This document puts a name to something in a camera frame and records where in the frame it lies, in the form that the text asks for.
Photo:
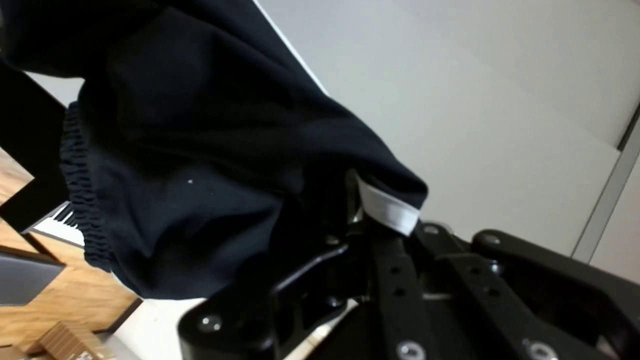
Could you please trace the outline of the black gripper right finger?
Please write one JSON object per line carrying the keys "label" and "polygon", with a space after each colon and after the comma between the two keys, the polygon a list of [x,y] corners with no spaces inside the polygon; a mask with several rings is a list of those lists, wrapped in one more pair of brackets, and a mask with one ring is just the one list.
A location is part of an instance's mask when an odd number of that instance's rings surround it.
{"label": "black gripper right finger", "polygon": [[498,230],[372,235],[385,360],[640,360],[638,285]]}

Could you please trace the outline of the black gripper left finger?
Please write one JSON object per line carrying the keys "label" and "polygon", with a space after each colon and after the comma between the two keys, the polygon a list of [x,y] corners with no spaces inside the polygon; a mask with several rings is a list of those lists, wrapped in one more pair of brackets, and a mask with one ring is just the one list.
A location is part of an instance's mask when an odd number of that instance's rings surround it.
{"label": "black gripper left finger", "polygon": [[283,235],[177,321],[181,360],[285,360],[314,329],[331,329],[301,360],[373,360],[368,223]]}

